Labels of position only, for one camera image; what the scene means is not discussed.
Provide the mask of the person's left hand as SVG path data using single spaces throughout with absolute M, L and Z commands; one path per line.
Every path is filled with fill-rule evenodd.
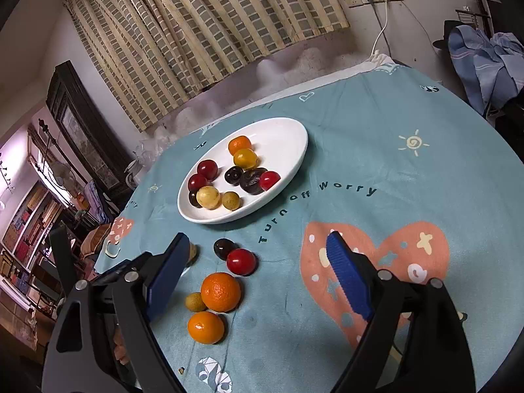
M 115 348 L 113 350 L 115 359 L 121 365 L 127 365 L 129 363 L 129 358 L 127 357 L 127 350 L 125 349 L 125 346 L 123 344 L 122 332 L 119 327 L 116 327 L 113 336 L 113 342 L 115 345 Z

